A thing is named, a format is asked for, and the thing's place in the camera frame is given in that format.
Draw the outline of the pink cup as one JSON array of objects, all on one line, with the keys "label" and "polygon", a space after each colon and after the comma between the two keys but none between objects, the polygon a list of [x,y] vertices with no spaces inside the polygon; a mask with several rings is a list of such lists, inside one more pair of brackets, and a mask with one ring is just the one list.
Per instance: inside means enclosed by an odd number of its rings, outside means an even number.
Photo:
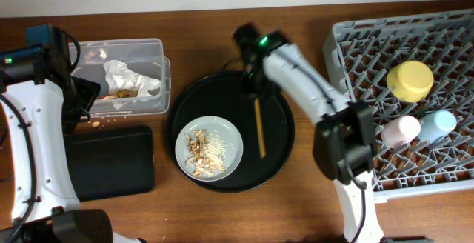
[{"label": "pink cup", "polygon": [[421,123],[413,116],[401,116],[386,125],[381,131],[382,141],[390,148],[396,149],[410,143],[421,132]]}]

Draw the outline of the blue cup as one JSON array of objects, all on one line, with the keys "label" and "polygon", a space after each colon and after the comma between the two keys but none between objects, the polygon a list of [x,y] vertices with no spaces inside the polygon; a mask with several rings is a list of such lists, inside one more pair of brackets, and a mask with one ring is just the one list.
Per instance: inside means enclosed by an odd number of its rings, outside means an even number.
[{"label": "blue cup", "polygon": [[434,143],[447,136],[457,125],[455,116],[447,110],[438,110],[421,120],[421,131],[418,139],[421,142]]}]

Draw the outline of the grey dishwasher rack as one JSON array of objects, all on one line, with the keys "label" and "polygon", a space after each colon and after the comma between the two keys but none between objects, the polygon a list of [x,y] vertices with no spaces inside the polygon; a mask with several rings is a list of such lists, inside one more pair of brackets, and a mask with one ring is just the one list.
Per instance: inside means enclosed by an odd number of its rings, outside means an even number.
[{"label": "grey dishwasher rack", "polygon": [[[432,142],[396,149],[378,146],[374,197],[379,201],[473,187],[473,11],[456,10],[335,24],[323,46],[330,82],[372,108],[375,133],[400,116],[421,119],[450,111],[457,125]],[[429,94],[418,102],[396,98],[389,71],[420,61],[433,72]]]}]

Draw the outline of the yellow bowl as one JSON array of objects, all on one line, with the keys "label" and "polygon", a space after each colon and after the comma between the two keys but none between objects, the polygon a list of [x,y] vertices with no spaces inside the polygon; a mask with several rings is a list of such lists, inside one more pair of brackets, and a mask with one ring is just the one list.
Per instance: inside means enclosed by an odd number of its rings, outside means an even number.
[{"label": "yellow bowl", "polygon": [[387,86],[391,93],[405,102],[424,99],[434,84],[432,70],[419,61],[405,61],[387,74]]}]

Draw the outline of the round black tray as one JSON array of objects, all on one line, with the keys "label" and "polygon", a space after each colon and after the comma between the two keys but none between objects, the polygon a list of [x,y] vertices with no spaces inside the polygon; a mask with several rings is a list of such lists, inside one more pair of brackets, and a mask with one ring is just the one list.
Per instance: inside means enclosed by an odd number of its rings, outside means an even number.
[{"label": "round black tray", "polygon": [[295,139],[292,110],[278,86],[272,85],[260,98],[266,156],[259,154],[254,101],[241,89],[241,73],[223,71],[205,76],[184,89],[173,102],[165,128],[170,158],[178,165],[175,143],[179,132],[192,120],[218,116],[240,132],[244,149],[238,167],[225,179],[203,182],[188,176],[198,186],[220,192],[238,193],[269,181],[288,160]]}]

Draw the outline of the black rectangular tray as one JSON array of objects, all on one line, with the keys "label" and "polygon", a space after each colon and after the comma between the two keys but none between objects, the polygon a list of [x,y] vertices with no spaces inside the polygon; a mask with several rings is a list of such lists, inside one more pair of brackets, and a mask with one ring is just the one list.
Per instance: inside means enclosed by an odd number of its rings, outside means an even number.
[{"label": "black rectangular tray", "polygon": [[155,187],[153,132],[123,127],[64,137],[80,202],[147,193]]}]

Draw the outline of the gold snack wrapper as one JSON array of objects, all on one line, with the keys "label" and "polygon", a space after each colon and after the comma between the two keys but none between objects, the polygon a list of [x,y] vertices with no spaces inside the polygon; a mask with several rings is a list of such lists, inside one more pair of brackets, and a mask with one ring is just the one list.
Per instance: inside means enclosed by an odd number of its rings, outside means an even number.
[{"label": "gold snack wrapper", "polygon": [[118,90],[110,95],[98,97],[98,100],[123,99],[137,97],[137,90]]}]

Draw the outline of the food scraps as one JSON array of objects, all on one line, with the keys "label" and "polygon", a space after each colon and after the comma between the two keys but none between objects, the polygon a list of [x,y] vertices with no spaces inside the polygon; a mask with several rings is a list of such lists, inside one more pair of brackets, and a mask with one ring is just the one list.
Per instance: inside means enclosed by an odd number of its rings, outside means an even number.
[{"label": "food scraps", "polygon": [[193,130],[185,134],[185,139],[190,154],[184,164],[193,168],[194,177],[214,177],[227,169],[225,143],[220,136],[207,130]]}]

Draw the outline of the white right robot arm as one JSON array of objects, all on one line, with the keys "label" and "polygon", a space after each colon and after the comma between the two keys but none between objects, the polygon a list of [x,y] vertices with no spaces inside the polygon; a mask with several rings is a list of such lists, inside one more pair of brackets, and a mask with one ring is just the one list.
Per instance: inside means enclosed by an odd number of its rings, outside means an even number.
[{"label": "white right robot arm", "polygon": [[262,35],[247,23],[236,29],[233,40],[244,63],[244,92],[258,98],[268,85],[276,84],[312,122],[313,158],[336,188],[345,241],[382,242],[373,202],[377,142],[370,106],[338,91],[279,31]]}]

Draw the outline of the clear plastic waste bin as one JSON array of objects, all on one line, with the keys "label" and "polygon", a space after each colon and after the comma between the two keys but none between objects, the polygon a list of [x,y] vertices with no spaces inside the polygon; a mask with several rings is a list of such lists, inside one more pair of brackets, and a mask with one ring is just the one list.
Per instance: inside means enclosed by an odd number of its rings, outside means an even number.
[{"label": "clear plastic waste bin", "polygon": [[[99,97],[90,109],[98,117],[143,116],[166,113],[170,104],[170,61],[164,56],[159,39],[118,39],[83,41],[81,57],[72,75],[101,85]],[[104,64],[120,61],[134,73],[158,79],[160,85],[148,90],[147,96],[110,97]]]}]

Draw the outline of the grey plate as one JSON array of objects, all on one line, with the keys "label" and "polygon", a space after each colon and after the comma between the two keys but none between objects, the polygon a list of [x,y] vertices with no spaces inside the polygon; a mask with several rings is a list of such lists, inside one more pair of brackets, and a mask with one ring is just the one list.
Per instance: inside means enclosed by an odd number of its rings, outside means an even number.
[{"label": "grey plate", "polygon": [[[224,140],[226,150],[224,165],[227,169],[221,175],[196,178],[192,175],[193,168],[184,164],[190,154],[187,149],[185,134],[193,130],[207,130],[208,133],[215,133]],[[238,129],[228,120],[218,116],[203,116],[192,120],[181,129],[174,144],[174,151],[178,167],[183,174],[192,180],[206,184],[223,180],[237,169],[243,157],[244,143]]]}]

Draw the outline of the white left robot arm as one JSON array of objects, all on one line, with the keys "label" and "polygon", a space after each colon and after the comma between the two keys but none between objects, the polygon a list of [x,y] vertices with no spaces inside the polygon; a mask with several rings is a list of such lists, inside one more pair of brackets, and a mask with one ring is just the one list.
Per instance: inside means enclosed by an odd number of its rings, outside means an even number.
[{"label": "white left robot arm", "polygon": [[128,242],[104,210],[83,210],[64,135],[90,119],[99,84],[72,76],[77,41],[52,24],[28,27],[26,46],[1,53],[1,106],[14,169],[12,225],[2,242]]}]

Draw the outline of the crumpled white tissue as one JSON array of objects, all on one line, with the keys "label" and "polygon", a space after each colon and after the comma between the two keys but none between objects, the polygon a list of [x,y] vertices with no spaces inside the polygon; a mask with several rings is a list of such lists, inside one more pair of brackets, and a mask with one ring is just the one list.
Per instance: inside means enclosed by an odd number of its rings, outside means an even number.
[{"label": "crumpled white tissue", "polygon": [[137,73],[119,60],[107,61],[103,64],[108,94],[118,90],[137,90],[137,97],[110,99],[115,110],[145,110],[161,105],[161,80]]}]

